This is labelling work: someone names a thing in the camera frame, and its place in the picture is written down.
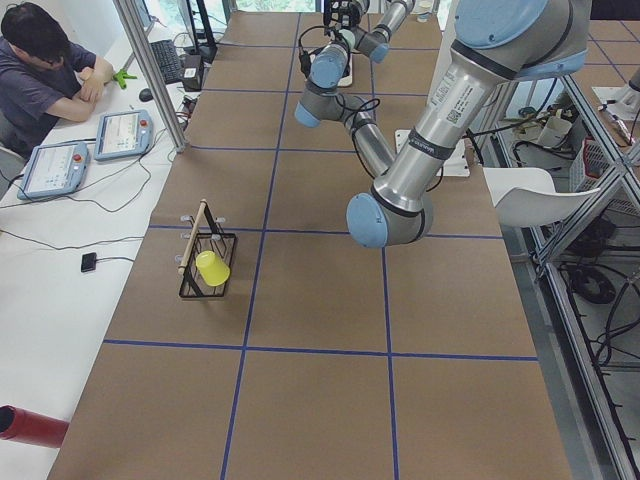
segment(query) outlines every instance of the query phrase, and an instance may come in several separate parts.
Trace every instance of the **white desk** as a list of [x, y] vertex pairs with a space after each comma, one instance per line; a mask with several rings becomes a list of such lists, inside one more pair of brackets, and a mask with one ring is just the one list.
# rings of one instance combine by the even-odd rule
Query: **white desk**
[[[167, 38], [167, 32], [156, 26], [150, 40], [160, 38]], [[130, 52], [123, 35], [106, 58], [118, 70]], [[82, 124], [60, 121], [45, 143], [94, 138], [102, 113], [130, 109], [148, 110], [154, 133], [162, 130], [155, 102], [142, 103], [138, 99], [138, 93], [147, 84], [137, 63], [133, 62], [128, 71], [138, 79], [127, 80], [126, 90], [111, 82], [90, 120]], [[168, 86], [176, 107], [183, 96], [180, 90], [180, 84]], [[108, 213], [92, 203], [60, 199], [0, 208], [0, 228], [57, 247], [141, 237], [171, 168], [172, 157], [173, 144], [165, 133], [141, 162], [151, 174], [149, 182], [135, 200], [117, 213]], [[89, 185], [133, 161], [133, 158], [104, 163], [92, 160], [82, 185]], [[73, 198], [93, 199], [108, 209], [117, 209], [136, 195], [147, 178], [140, 165], [133, 165], [73, 194]], [[16, 193], [14, 186], [0, 201], [0, 207], [22, 203], [16, 199]], [[130, 240], [56, 251], [0, 234], [0, 405], [71, 419], [131, 269], [127, 260], [109, 260], [99, 262], [94, 272], [81, 273], [80, 259], [83, 253], [93, 251], [98, 258], [134, 259], [139, 246], [140, 240]], [[57, 453], [57, 449], [1, 442], [0, 477], [43, 480]]]

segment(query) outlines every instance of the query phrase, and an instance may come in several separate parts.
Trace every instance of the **black wire rack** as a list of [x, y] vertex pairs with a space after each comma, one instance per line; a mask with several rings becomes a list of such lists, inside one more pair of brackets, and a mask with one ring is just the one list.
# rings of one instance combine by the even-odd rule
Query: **black wire rack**
[[215, 287], [207, 285], [196, 268], [195, 259], [199, 253], [211, 250], [231, 268], [238, 237], [223, 230], [204, 199], [200, 201], [195, 218], [189, 217], [189, 222], [191, 233], [187, 236], [187, 247], [178, 267], [178, 274], [182, 276], [178, 294], [183, 299], [220, 299], [227, 293], [230, 278]]

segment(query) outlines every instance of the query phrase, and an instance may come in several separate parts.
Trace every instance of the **monitor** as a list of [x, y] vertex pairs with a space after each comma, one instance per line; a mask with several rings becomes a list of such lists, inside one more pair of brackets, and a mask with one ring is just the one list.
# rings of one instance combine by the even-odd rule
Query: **monitor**
[[146, 110], [105, 113], [100, 117], [93, 158], [98, 161], [142, 155], [151, 148], [153, 123]]
[[[213, 37], [213, 30], [211, 30], [211, 23], [209, 22], [204, 0], [195, 0], [198, 6], [197, 12], [193, 9], [192, 0], [177, 1], [180, 16], [193, 45], [191, 50], [187, 49], [187, 53], [200, 55], [205, 62], [212, 63], [218, 51], [218, 46]], [[198, 22], [196, 22], [196, 13], [199, 17]], [[197, 28], [199, 24], [202, 24], [201, 29]]]
[[18, 198], [33, 200], [75, 192], [88, 161], [84, 142], [37, 146], [27, 164]]

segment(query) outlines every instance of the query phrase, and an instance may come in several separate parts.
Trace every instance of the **red tube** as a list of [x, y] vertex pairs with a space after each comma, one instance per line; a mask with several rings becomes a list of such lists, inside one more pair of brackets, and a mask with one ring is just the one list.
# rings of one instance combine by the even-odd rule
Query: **red tube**
[[60, 448], [69, 423], [22, 408], [0, 407], [0, 439]]

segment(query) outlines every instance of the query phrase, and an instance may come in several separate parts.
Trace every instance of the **man's arm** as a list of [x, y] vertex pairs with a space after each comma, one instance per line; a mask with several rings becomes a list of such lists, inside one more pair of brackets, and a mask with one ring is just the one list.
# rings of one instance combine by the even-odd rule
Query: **man's arm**
[[104, 85], [111, 81], [113, 73], [113, 65], [104, 58], [96, 56], [93, 68], [87, 67], [80, 73], [80, 79], [84, 81], [80, 89], [80, 99], [90, 103], [100, 100]]
[[54, 117], [66, 118], [72, 122], [88, 120], [96, 107], [95, 102], [82, 100], [78, 91], [73, 98], [62, 97], [51, 105], [46, 112]]

